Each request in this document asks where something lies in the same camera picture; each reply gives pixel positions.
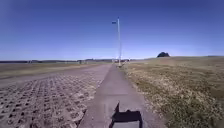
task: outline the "grassy field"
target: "grassy field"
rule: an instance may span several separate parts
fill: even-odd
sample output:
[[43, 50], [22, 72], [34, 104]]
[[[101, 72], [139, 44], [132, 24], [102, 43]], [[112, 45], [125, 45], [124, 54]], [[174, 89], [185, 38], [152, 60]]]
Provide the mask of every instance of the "grassy field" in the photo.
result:
[[167, 127], [224, 127], [224, 57], [155, 58], [124, 70]]
[[92, 64], [78, 63], [8, 63], [0, 64], [0, 79], [80, 68]]

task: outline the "road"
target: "road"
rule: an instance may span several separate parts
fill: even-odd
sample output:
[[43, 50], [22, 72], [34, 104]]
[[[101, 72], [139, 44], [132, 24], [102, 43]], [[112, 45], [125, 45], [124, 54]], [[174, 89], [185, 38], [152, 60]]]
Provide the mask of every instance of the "road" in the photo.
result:
[[[95, 98], [91, 101], [87, 112], [79, 128], [108, 128], [111, 117], [119, 103], [119, 111], [126, 112], [123, 123], [114, 123], [113, 128], [165, 128], [161, 119], [146, 108], [144, 98], [137, 93], [132, 84], [125, 78], [125, 74], [117, 67], [112, 66], [109, 73], [96, 91]], [[139, 121], [128, 122], [129, 119], [137, 117], [130, 111], [139, 111], [143, 125]]]
[[110, 67], [0, 80], [0, 128], [76, 128]]
[[143, 128], [164, 127], [125, 75], [105, 64], [0, 80], [0, 128], [108, 128], [118, 102], [120, 112], [140, 112]]

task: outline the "pole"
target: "pole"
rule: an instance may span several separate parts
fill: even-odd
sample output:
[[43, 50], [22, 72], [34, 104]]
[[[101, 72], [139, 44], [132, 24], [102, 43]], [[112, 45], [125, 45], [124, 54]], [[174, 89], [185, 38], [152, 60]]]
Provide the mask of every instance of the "pole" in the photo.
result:
[[121, 35], [120, 35], [120, 20], [117, 18], [117, 31], [118, 31], [118, 42], [119, 42], [119, 66], [121, 66]]

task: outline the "grass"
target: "grass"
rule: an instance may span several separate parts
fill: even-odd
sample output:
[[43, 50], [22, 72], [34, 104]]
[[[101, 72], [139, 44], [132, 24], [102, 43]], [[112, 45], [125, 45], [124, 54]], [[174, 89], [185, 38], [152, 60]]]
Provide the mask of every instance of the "grass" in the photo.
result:
[[10, 63], [0, 64], [0, 79], [80, 68], [92, 64], [77, 63]]
[[169, 128], [213, 128], [224, 119], [224, 57], [155, 58], [124, 70]]

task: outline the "asphalt path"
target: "asphalt path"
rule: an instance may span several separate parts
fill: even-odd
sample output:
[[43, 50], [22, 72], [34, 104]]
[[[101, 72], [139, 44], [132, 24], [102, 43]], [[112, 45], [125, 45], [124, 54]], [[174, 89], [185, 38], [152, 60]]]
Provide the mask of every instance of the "asphalt path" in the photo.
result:
[[[121, 116], [118, 113], [115, 117], [123, 122], [114, 122], [112, 125], [112, 116], [118, 103]], [[125, 74], [113, 65], [96, 90], [95, 98], [88, 106], [79, 128], [165, 128], [161, 119], [145, 103], [143, 96], [138, 94]]]

